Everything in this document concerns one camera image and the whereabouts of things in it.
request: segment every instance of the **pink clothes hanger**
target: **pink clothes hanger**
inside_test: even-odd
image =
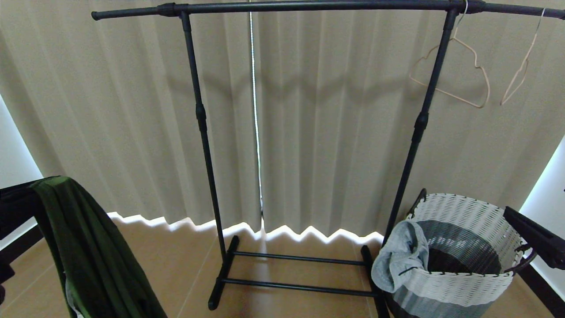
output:
[[[528,49],[528,52],[526,53],[526,56],[524,57],[522,64],[520,64],[520,68],[516,71],[516,73],[514,73],[514,77],[512,78],[510,84],[508,85],[508,88],[504,92],[504,96],[502,96],[502,99],[500,100],[500,105],[504,105],[510,99],[510,97],[514,95],[514,93],[518,90],[518,88],[520,88],[520,86],[524,84],[524,81],[526,80],[526,74],[528,73],[529,55],[532,52],[533,45],[536,43],[537,32],[540,30],[541,19],[544,17],[544,13],[545,13],[545,8],[543,9],[543,11],[541,11],[540,21],[537,23],[536,34],[533,35],[532,44],[530,44],[530,48]],[[518,73],[521,72],[522,69],[524,70],[524,76],[522,76],[522,80],[520,81],[520,84],[518,84],[518,86],[516,86],[516,88],[512,91],[512,93],[508,95],[510,88],[514,84],[516,78],[518,77]]]
[[[457,43],[463,45],[463,46],[464,46],[466,49],[468,49],[469,51],[473,52],[473,55],[475,56],[474,66],[475,66],[475,68],[479,68],[479,69],[483,72],[483,77],[484,77],[485,83],[486,83],[486,98],[485,98],[485,101],[484,101],[481,105],[478,105],[478,104],[476,104],[476,103],[473,103],[473,102],[471,102],[471,101],[468,101],[468,100],[466,100],[466,99],[463,99],[463,98],[461,98],[461,97],[459,97],[459,96],[453,95],[452,93],[446,92],[446,91],[444,91],[444,90],[442,90],[442,89],[436,88],[436,91],[442,92],[442,93],[444,93],[444,94],[446,94],[446,95],[448,95],[448,96],[451,96],[451,97],[453,97],[453,98],[456,98],[457,100],[462,101],[462,102],[464,102],[464,103],[466,103],[466,104],[469,104],[469,105],[471,105],[471,106],[474,106],[474,107],[476,107],[476,108],[483,108],[483,107],[486,105],[486,103],[489,101],[489,99],[490,99],[490,83],[489,83],[489,77],[488,77],[487,74],[486,74],[485,68],[484,68],[483,66],[477,65],[477,52],[476,52],[472,47],[470,47],[469,45],[467,45],[465,42],[463,42],[463,41],[461,41],[460,39],[457,38],[457,30],[459,29],[459,23],[461,23],[461,20],[463,20],[463,17],[464,17],[465,14],[467,13],[467,9],[468,9],[468,8],[469,8],[469,2],[468,2],[468,0],[465,0],[465,12],[464,12],[463,15],[461,16],[461,18],[459,18],[459,21],[457,21],[457,25],[456,25],[456,27],[455,27],[455,31],[453,32],[453,37],[452,37],[449,41],[455,41],[455,42],[457,42]],[[414,82],[416,82],[416,83],[418,83],[418,84],[420,84],[420,85],[422,85],[422,86],[425,86],[425,87],[428,86],[427,84],[424,84],[424,83],[420,82],[419,80],[413,78],[413,77],[412,77],[412,73],[414,72],[414,69],[416,68],[416,66],[418,65],[418,63],[420,63],[422,60],[428,59],[429,55],[430,55],[434,50],[436,50],[437,48],[439,48],[439,45],[434,46],[434,47],[428,52],[428,54],[427,54],[425,57],[419,58],[419,59],[416,61],[416,63],[414,63],[414,65],[412,65],[412,67],[410,68],[410,73],[409,73],[409,75],[408,75],[411,80],[413,80]]]

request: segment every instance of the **curtain fold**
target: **curtain fold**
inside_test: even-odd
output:
[[[214,216],[180,19],[90,17],[163,2],[3,1],[0,93],[44,175],[123,216],[201,224]],[[223,225],[259,229],[249,15],[191,20]]]
[[[439,43],[444,18],[422,11],[253,14],[267,231],[312,225],[325,235],[340,228],[384,233],[425,94],[408,73]],[[565,134],[562,21],[542,21],[523,86],[499,105],[537,22],[465,16],[458,37],[477,51],[492,96],[475,109],[436,92],[399,217],[423,187],[520,208]],[[436,53],[415,70],[420,81],[429,80]],[[479,105],[486,95],[472,53],[453,41],[438,88]]]

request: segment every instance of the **black baseboard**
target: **black baseboard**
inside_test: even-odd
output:
[[[43,234],[39,226],[36,225],[1,250],[0,257],[9,264],[42,238]]]
[[[565,302],[549,286],[543,277],[532,266],[528,265],[520,272],[520,277],[528,284],[545,307],[558,318],[565,318]]]

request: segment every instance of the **dark green garment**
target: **dark green garment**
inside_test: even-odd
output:
[[[37,223],[63,291],[85,318],[167,317],[118,228],[86,190],[67,177],[32,188],[45,207]]]

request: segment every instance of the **basket handle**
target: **basket handle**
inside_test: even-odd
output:
[[[416,201],[414,201],[414,204],[412,205],[412,207],[410,208],[410,210],[408,210],[408,213],[406,213],[406,218],[409,218],[410,216],[414,215],[414,210],[418,207],[418,204],[420,203],[420,200],[422,198],[424,198],[424,202],[426,201],[426,196],[428,195],[428,191],[423,188],[420,191],[420,194],[418,194],[418,197],[416,198]]]
[[[526,251],[530,249],[530,245],[529,244],[524,244],[520,247],[518,247],[516,249],[516,251]],[[508,272],[514,272],[514,275],[516,275],[517,273],[519,273],[522,269],[524,269],[526,266],[529,265],[529,263],[531,263],[533,261],[533,259],[535,259],[537,256],[537,253],[532,250],[532,253],[530,253],[530,255],[528,255],[528,257],[526,257],[525,259],[521,260],[520,263],[514,267],[508,268],[507,270],[505,270],[505,273]]]

